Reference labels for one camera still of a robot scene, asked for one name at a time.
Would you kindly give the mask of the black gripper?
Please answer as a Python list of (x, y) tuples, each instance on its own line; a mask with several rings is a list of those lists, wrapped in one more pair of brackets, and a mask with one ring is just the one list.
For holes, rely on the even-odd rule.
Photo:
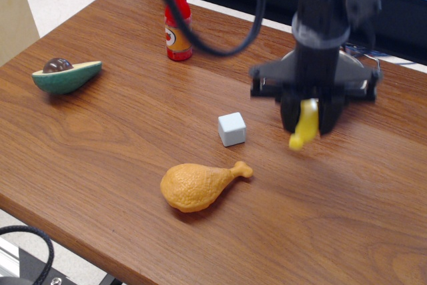
[(337, 47), (317, 50), (300, 44), (281, 60), (251, 68), (249, 75), (252, 97), (281, 97), (286, 131), (296, 130), (302, 100), (318, 98), (320, 135), (334, 129), (346, 99), (374, 101), (383, 79), (378, 61), (372, 67)]

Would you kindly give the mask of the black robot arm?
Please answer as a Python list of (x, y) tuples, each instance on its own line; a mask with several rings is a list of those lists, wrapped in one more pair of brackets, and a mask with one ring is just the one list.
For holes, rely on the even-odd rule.
[(343, 52), (352, 28), (379, 12), (381, 0), (298, 0), (292, 19), (294, 50), (279, 61), (250, 69), (253, 97), (281, 105), (285, 130), (295, 133), (304, 100), (318, 103), (317, 132), (330, 133), (352, 99), (374, 101), (380, 66), (366, 67)]

